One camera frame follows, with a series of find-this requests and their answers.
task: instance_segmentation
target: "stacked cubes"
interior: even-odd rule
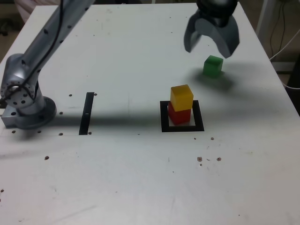
[[[174,125],[190,121],[193,98],[194,95],[187,84],[171,88],[168,114]]]

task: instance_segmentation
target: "white table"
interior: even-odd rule
[[[54,9],[35,9],[6,58],[26,50]],[[240,4],[240,45],[214,84],[233,85],[198,81],[208,56],[221,56],[208,37],[184,50],[195,11],[89,9],[39,79],[63,115],[40,134],[0,123],[1,225],[300,223],[299,116]],[[199,101],[205,131],[162,133],[159,101],[182,84]],[[87,92],[97,93],[92,135],[78,135]]]

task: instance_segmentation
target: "green cube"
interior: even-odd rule
[[[204,63],[203,74],[210,78],[218,78],[221,75],[223,59],[211,55]]]

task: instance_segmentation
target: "cable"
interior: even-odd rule
[[[294,37],[292,37],[292,39],[279,52],[277,52],[275,55],[273,55],[271,58],[269,58],[269,60],[272,60],[279,53],[281,53],[294,40],[294,38],[299,34],[299,32],[300,32],[300,29],[297,31],[297,33],[294,35]]]
[[[30,80],[30,78],[33,76],[34,72],[36,72],[36,70],[39,68],[39,66],[43,63],[43,61],[48,57],[48,55],[50,54],[50,52],[52,51],[52,49],[54,48],[56,42],[57,42],[57,39],[60,35],[60,30],[61,30],[61,27],[62,27],[62,21],[63,21],[63,0],[60,0],[60,21],[59,21],[59,26],[58,26],[58,30],[57,30],[57,33],[56,33],[56,36],[55,36],[55,39],[52,43],[52,45],[50,46],[49,50],[46,52],[46,54],[43,56],[43,58],[38,62],[38,64],[36,65],[36,67],[34,67],[34,69],[32,70],[32,72],[29,74],[29,76],[24,80],[24,82],[20,85],[17,85],[17,84],[12,84],[12,85],[9,85],[7,87],[7,90],[9,90],[9,88],[11,87],[14,87],[14,86],[18,86],[18,88],[16,88],[14,91],[10,92],[10,94],[8,96],[5,96],[5,98],[3,99],[0,99],[0,105],[6,101],[7,99],[10,99],[16,92],[20,91],[24,86],[25,84]]]
[[[285,36],[285,4],[287,2],[288,2],[288,0],[283,3],[283,6],[281,8],[282,9],[282,16],[283,16],[283,32],[282,32],[281,42],[280,42],[280,46],[279,46],[278,52],[281,50],[282,42],[283,42],[283,39],[284,39],[284,36]]]
[[[280,11],[281,11],[282,6],[283,6],[283,3],[281,2],[280,6],[279,6],[279,10],[278,10],[278,19],[277,19],[277,21],[276,21],[276,23],[274,25],[274,28],[272,30],[271,37],[270,37],[270,48],[271,48],[272,55],[274,54],[273,47],[272,47],[272,38],[273,38],[273,35],[274,35],[274,32],[275,32],[275,29],[276,29],[276,27],[278,25],[278,22],[280,20]]]
[[[275,58],[279,53],[281,53],[292,41],[293,39],[299,34],[300,32],[300,29],[297,31],[297,33],[294,35],[294,37],[292,37],[292,39],[275,55],[273,55],[270,60],[272,60],[273,58]],[[286,88],[289,88],[289,89],[293,89],[293,90],[300,90],[300,88],[292,88],[292,87],[289,87],[287,85],[285,85],[283,82],[281,82],[283,86],[285,86]]]
[[[282,83],[282,85],[283,85],[284,87],[286,87],[286,88],[288,88],[288,89],[300,90],[300,88],[292,88],[292,87],[289,87],[289,86],[285,85],[283,82],[281,82],[281,83]]]

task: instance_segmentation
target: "red cube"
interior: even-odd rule
[[[174,125],[187,123],[191,119],[190,109],[175,112],[171,102],[168,105],[168,114]]]

